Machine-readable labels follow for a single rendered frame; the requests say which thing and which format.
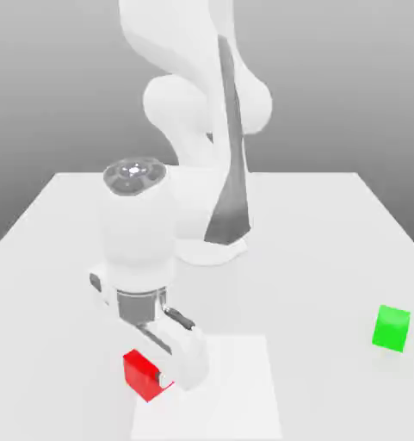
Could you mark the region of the small green cube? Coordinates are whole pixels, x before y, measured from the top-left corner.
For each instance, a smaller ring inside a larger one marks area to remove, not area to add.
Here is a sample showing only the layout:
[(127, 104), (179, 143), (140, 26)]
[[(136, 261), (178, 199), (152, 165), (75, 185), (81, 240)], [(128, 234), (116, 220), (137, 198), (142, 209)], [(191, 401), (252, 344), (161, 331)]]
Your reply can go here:
[(409, 332), (411, 313), (395, 307), (380, 305), (372, 344), (402, 353)]

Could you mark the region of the small red cube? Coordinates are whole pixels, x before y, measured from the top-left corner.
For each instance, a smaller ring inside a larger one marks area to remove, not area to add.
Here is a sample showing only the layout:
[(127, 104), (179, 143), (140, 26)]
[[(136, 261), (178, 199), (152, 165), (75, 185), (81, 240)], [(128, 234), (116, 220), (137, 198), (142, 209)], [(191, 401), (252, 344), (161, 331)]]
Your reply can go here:
[(123, 355), (123, 367), (127, 385), (145, 402), (152, 401), (174, 384), (135, 349)]

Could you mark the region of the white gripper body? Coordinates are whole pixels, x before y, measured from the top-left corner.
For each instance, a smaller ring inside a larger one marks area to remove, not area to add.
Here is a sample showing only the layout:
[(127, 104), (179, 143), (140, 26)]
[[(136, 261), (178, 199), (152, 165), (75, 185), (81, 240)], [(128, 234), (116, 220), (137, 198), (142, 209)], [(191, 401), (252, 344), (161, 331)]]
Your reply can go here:
[(158, 369), (160, 387), (175, 383), (189, 391), (206, 379), (207, 342), (198, 327), (188, 329), (168, 315), (142, 325), (121, 320), (120, 326), (131, 339), (133, 348)]

